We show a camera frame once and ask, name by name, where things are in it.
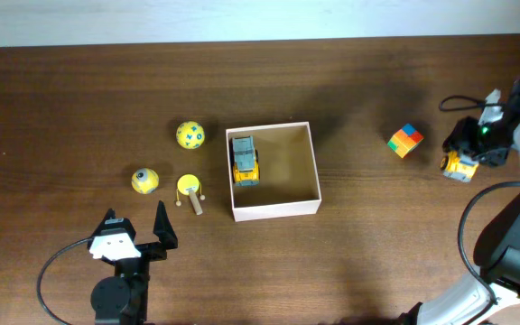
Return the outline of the yellow grey dump truck toy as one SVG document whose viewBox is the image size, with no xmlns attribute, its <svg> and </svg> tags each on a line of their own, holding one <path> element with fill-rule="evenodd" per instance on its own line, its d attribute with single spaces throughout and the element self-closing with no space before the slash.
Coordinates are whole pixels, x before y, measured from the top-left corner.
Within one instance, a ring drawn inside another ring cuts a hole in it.
<svg viewBox="0 0 520 325">
<path fill-rule="evenodd" d="M 256 186 L 260 182 L 259 162 L 257 150 L 254 145 L 254 137 L 233 138 L 232 149 L 232 175 L 237 186 Z"/>
</svg>

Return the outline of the yellow grey mixer truck toy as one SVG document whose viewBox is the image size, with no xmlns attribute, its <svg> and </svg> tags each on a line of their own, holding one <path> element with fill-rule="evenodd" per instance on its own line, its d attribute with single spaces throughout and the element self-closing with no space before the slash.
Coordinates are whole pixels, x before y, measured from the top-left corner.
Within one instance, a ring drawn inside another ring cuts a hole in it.
<svg viewBox="0 0 520 325">
<path fill-rule="evenodd" d="M 445 177 L 462 182 L 470 182 L 478 167 L 478 162 L 456 151 L 445 153 L 440 165 Z"/>
</svg>

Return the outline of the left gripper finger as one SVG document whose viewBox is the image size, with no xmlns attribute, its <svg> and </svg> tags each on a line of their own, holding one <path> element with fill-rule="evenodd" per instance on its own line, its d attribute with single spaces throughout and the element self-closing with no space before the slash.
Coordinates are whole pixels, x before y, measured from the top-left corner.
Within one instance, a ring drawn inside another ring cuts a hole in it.
<svg viewBox="0 0 520 325">
<path fill-rule="evenodd" d="M 124 232 L 123 219 L 117 218 L 116 212 L 109 209 L 90 235 L 91 241 L 88 248 L 111 245 Z"/>
<path fill-rule="evenodd" d="M 165 249 L 176 249 L 178 238 L 169 220 L 164 203 L 160 200 L 156 210 L 153 233 L 158 237 Z"/>
</svg>

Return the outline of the multicolour puzzle cube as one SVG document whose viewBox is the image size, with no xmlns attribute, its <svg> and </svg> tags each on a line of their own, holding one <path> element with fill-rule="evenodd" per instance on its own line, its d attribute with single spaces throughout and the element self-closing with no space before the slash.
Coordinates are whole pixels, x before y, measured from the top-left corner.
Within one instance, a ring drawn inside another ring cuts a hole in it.
<svg viewBox="0 0 520 325">
<path fill-rule="evenodd" d="M 423 135 L 411 124 L 404 125 L 387 142 L 388 147 L 399 157 L 404 158 L 423 140 Z"/>
</svg>

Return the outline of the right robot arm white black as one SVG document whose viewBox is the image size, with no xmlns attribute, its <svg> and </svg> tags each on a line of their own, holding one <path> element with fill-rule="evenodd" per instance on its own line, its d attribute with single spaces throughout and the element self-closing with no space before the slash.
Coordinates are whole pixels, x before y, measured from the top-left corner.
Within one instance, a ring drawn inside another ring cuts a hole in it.
<svg viewBox="0 0 520 325">
<path fill-rule="evenodd" d="M 480 109 L 481 116 L 462 118 L 444 140 L 444 176 L 468 182 L 480 165 L 503 165 L 511 150 L 517 150 L 520 159 L 520 77 L 507 101 L 499 99 L 499 90 L 484 100 L 472 99 L 472 107 Z M 463 210 L 457 245 L 467 274 L 442 295 L 401 314 L 398 323 L 485 324 L 494 313 L 520 303 L 520 191 L 484 227 L 472 257 L 464 248 L 464 229 L 472 208 L 485 195 L 504 188 L 520 190 L 520 181 L 485 188 Z"/>
</svg>

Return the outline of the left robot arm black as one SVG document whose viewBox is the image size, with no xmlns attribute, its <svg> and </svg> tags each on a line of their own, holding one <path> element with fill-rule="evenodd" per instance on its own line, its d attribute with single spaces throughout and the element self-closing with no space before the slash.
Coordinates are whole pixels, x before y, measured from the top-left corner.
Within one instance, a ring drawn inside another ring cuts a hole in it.
<svg viewBox="0 0 520 325">
<path fill-rule="evenodd" d="M 91 235 L 92 257 L 114 267 L 114 274 L 96 284 L 90 296 L 96 324 L 143 324 L 147 320 L 150 263 L 165 260 L 178 247 L 163 202 L 155 214 L 157 240 L 136 244 L 135 229 L 128 218 L 109 209 Z"/>
</svg>

